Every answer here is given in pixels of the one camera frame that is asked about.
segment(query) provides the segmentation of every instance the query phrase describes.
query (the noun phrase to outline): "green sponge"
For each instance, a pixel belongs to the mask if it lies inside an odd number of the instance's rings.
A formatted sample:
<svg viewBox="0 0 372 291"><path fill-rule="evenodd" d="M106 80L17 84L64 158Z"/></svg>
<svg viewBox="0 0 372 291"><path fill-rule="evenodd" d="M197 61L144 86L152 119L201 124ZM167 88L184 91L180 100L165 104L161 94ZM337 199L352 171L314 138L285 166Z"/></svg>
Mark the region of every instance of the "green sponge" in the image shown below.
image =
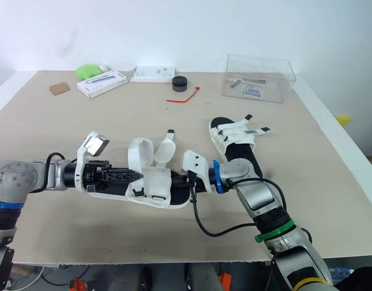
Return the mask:
<svg viewBox="0 0 372 291"><path fill-rule="evenodd" d="M91 64L83 65L76 70L76 76L81 80L89 79L91 77L100 75L101 73L102 71L99 69L98 65Z"/></svg>

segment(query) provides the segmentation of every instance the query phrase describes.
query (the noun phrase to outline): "green object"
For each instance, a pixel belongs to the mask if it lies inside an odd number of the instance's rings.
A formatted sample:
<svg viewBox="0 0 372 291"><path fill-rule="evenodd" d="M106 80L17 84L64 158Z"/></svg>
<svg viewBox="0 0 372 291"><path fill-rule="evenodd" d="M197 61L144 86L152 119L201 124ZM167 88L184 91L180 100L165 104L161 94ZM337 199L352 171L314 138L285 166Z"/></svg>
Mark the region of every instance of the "green object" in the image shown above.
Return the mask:
<svg viewBox="0 0 372 291"><path fill-rule="evenodd" d="M257 243L261 243L262 241L265 241L266 239L269 239L276 235L280 235L281 233L284 233L286 230L290 229L294 225L295 225L295 222L292 219L290 219L286 224L283 224L282 226L270 232L264 233L263 235L256 235L254 239L256 240Z"/></svg>
<svg viewBox="0 0 372 291"><path fill-rule="evenodd" d="M83 65L76 70L76 76L81 80L89 79L91 77L100 75L101 73L102 71L99 69L98 65L91 64Z"/></svg>

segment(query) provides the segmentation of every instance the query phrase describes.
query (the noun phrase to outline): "red cable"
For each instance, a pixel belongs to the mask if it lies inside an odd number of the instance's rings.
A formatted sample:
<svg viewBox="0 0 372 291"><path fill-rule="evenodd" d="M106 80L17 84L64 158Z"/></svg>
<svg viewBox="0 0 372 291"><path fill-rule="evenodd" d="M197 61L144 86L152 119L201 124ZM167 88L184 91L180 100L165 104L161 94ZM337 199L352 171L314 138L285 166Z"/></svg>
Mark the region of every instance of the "red cable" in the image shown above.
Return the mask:
<svg viewBox="0 0 372 291"><path fill-rule="evenodd" d="M198 90L199 90L199 87L195 87L196 90L193 94L191 94L191 96L189 98L187 98L186 100L171 100L171 99L167 99L166 101L167 102L174 102L174 103L186 103L187 101L189 101L195 94L197 94Z"/></svg>

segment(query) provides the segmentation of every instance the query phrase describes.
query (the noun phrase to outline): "black round container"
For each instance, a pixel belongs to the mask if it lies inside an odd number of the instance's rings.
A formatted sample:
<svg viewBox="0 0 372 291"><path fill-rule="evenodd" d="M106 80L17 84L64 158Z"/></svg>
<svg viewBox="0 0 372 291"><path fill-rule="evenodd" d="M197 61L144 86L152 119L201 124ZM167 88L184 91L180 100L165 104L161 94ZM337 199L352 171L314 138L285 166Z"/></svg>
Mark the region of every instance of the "black round container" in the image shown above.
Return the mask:
<svg viewBox="0 0 372 291"><path fill-rule="evenodd" d="M173 78L173 90L175 92L183 92L187 89L187 79L183 76Z"/></svg>

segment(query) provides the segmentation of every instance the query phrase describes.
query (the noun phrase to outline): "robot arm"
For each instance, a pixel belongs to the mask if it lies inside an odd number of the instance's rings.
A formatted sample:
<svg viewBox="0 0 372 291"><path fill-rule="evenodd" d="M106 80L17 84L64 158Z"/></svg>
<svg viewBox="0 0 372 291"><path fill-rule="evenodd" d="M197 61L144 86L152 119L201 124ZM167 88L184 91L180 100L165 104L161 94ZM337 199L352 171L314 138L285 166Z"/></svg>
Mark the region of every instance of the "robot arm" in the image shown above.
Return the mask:
<svg viewBox="0 0 372 291"><path fill-rule="evenodd" d="M0 162L0 290L5 287L12 266L13 250L6 245L13 240L16 221L29 193L75 187L99 198L127 200L124 196L128 187L139 181L142 173L112 168L108 161L91 160L100 155L107 144L108 139L104 136L90 133L78 150L77 164L63 156L54 160L49 156L46 162ZM282 290L335 290L329 285L331 276L326 264L269 185L263 181L246 180L261 175L251 151L250 154L247 158L228 158L228 162L221 165L215 162L214 168L209 168L203 156L187 151L182 167L195 173L197 178L191 180L188 175L171 171L172 205L185 205L190 197L190 187L195 186L196 192L214 192L217 189L223 193L230 188L236 189L241 203L261 233L256 241L264 242L274 255L273 270ZM133 192L134 198L141 195L146 195L143 189L142 192ZM153 196L151 199L161 200L162 197Z"/></svg>

